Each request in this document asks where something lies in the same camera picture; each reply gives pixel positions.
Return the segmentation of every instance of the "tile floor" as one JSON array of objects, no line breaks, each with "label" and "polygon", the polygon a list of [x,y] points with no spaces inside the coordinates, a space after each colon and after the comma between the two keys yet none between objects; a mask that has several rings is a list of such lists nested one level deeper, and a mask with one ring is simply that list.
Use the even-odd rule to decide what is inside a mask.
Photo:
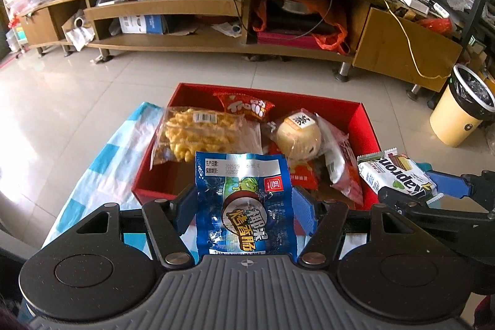
[{"label": "tile floor", "polygon": [[30,245],[41,246],[77,180],[128,115],[143,101],[167,104],[181,81],[362,102],[382,148],[397,147],[452,174],[495,170],[481,130],[459,148],[443,145],[430,128],[426,95],[412,102],[409,84],[399,80],[353,70],[343,84],[333,78],[336,64],[313,60],[113,54],[118,57],[94,65],[95,49],[64,58],[54,48],[41,59],[31,51],[0,69],[0,218]]}]

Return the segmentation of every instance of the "orange plastic bag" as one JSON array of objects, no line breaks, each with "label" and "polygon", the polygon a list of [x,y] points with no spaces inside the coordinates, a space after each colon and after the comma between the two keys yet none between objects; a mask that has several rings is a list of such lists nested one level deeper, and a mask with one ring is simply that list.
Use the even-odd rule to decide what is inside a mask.
[{"label": "orange plastic bag", "polygon": [[[336,28],[336,32],[333,34],[312,34],[316,39],[316,42],[322,49],[328,51],[338,52],[339,54],[346,55],[348,50],[345,50],[342,46],[347,37],[347,17],[346,12],[339,0],[333,0],[332,8],[327,13],[330,6],[330,0],[291,0],[295,2],[304,3],[313,12],[319,13],[321,17],[324,17],[324,21],[327,24],[331,24]],[[267,23],[267,0],[253,0],[253,8],[256,13],[257,19],[253,20],[252,27],[255,32],[263,32],[266,30]]]},{"label": "orange plastic bag", "polygon": [[432,30],[438,34],[444,35],[452,32],[452,22],[449,18],[446,19],[424,19],[417,22],[424,28]]}]

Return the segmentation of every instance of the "yellow cable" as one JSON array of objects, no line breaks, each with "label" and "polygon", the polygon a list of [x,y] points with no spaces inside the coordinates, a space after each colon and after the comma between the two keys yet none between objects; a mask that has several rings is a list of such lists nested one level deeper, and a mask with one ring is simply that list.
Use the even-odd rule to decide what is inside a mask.
[{"label": "yellow cable", "polygon": [[414,62],[414,67],[416,68],[416,71],[418,72],[418,74],[424,78],[424,79],[428,79],[428,80],[436,80],[436,79],[447,79],[447,77],[450,76],[450,74],[448,74],[447,76],[440,76],[440,75],[437,75],[435,77],[430,77],[430,76],[425,76],[424,74],[422,74],[419,70],[419,67],[416,63],[416,58],[414,57],[414,53],[412,51],[412,47],[411,47],[411,40],[409,39],[409,36],[407,35],[407,33],[405,32],[405,29],[404,29],[404,26],[402,25],[402,23],[400,22],[399,18],[392,12],[392,10],[390,9],[390,6],[389,6],[389,3],[387,2],[387,0],[383,0],[385,2],[385,5],[387,6],[387,9],[388,11],[390,12],[390,14],[395,18],[395,20],[397,20],[397,23],[399,23],[400,25],[400,28],[402,29],[402,31],[404,32],[404,35],[407,39],[407,45],[409,45],[409,51],[411,53],[411,57],[412,57],[412,61]]}]

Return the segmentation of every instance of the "wooden tv cabinet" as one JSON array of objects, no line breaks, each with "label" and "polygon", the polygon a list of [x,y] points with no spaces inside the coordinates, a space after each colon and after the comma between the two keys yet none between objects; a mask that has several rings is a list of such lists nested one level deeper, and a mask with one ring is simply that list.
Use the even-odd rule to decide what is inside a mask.
[{"label": "wooden tv cabinet", "polygon": [[[373,8],[369,0],[342,0],[347,14],[350,48],[348,55],[323,49],[304,49],[284,45],[257,44],[256,37],[242,29],[242,36],[232,38],[212,28],[200,28],[195,34],[171,36],[159,34],[120,34],[110,36],[108,28],[115,17],[125,15],[227,15],[242,18],[251,26],[252,0],[148,0],[95,7],[97,0],[53,0],[39,5],[20,17],[31,47],[61,45],[68,49],[61,25],[79,9],[95,28],[96,38],[88,46],[100,49],[105,60],[109,50],[231,52],[281,55],[340,62],[338,79],[346,80],[352,65],[391,75],[412,84],[439,91],[445,79],[427,80],[417,74],[402,30],[391,15]],[[449,39],[403,20],[413,43],[416,61],[429,76],[448,75],[461,47]]]}]

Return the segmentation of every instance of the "red box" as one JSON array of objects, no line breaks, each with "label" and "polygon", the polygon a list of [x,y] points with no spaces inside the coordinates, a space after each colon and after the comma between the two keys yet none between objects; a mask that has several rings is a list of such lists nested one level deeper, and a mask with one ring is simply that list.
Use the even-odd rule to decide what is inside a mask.
[{"label": "red box", "polygon": [[[270,111],[272,120],[281,118],[294,110],[306,108],[322,116],[341,131],[349,133],[349,141],[356,156],[376,153],[380,150],[371,122],[361,103],[254,88],[180,83],[168,106],[223,111],[222,104],[213,95],[215,92],[242,93],[271,101],[275,104]],[[146,150],[132,186],[132,192],[142,204],[160,198],[173,200],[186,186],[195,182],[194,164],[167,162],[149,169],[155,138],[156,136],[153,137]],[[364,181],[361,183],[364,196],[363,209],[369,210],[372,204],[378,203],[378,198]]]}]

